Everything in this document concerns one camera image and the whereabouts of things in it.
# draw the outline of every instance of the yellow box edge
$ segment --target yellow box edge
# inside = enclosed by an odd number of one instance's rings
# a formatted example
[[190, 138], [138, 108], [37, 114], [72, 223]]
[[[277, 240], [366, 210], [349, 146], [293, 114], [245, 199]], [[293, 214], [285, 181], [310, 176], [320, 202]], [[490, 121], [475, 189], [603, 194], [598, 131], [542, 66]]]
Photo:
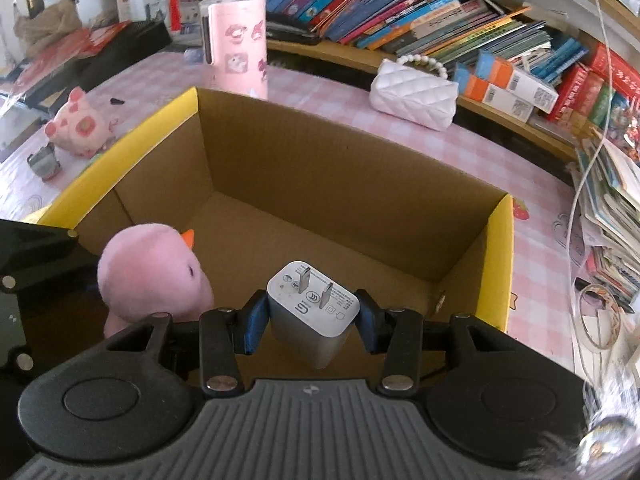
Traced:
[[507, 194], [489, 216], [476, 317], [507, 330], [513, 279], [513, 198]]
[[160, 108], [84, 170], [60, 193], [37, 223], [74, 229], [147, 153], [198, 110], [196, 88], [188, 89]]

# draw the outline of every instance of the white power adapter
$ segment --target white power adapter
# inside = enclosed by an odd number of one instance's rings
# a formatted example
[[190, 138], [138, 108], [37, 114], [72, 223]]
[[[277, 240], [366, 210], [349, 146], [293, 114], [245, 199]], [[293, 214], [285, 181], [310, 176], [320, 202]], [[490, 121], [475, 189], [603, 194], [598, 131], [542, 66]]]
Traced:
[[267, 284], [271, 329], [313, 368], [325, 368], [339, 352], [360, 302], [347, 289], [305, 262], [291, 262]]

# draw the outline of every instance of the metal prong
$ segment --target metal prong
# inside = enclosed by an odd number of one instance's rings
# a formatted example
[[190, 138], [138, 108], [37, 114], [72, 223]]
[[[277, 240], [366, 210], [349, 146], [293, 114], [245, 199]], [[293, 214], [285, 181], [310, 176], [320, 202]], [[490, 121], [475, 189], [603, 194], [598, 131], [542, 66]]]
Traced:
[[320, 308], [324, 308], [324, 306], [329, 303], [332, 290], [334, 290], [334, 282], [329, 283], [329, 285], [326, 286], [326, 289], [322, 291], [322, 296], [320, 297]]
[[311, 278], [311, 267], [307, 267], [305, 271], [300, 274], [300, 285], [298, 286], [298, 294], [302, 294], [309, 288], [309, 278]]

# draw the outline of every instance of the orange beak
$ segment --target orange beak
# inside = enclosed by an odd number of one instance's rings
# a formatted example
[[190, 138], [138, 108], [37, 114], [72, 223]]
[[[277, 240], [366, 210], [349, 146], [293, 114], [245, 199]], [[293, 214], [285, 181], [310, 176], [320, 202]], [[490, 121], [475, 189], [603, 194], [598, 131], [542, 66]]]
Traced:
[[187, 244], [187, 247], [193, 249], [193, 241], [196, 237], [196, 233], [193, 231], [193, 229], [189, 229], [188, 231], [183, 232], [180, 236], [182, 236], [182, 239], [184, 240], [184, 243]]

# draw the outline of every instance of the table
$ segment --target table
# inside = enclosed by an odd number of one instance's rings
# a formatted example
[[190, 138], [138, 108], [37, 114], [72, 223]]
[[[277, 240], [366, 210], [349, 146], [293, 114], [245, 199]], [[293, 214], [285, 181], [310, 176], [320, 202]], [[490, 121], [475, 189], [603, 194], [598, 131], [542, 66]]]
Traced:
[[[276, 67], [268, 68], [269, 99], [341, 124], [365, 130], [443, 161], [511, 193], [514, 208], [512, 308], [507, 332], [573, 370], [568, 315], [566, 225], [573, 190], [556, 177], [505, 148], [453, 124], [436, 132], [370, 108], [368, 92]], [[159, 53], [104, 82], [88, 97], [125, 135], [191, 86], [212, 88], [202, 65], [186, 65], [182, 54]], [[123, 100], [111, 105], [110, 99]], [[49, 205], [84, 170], [88, 161], [57, 150], [63, 171], [43, 183], [26, 158], [47, 142], [31, 136], [0, 165], [0, 218], [19, 220]], [[584, 259], [580, 233], [572, 237], [574, 269]]]

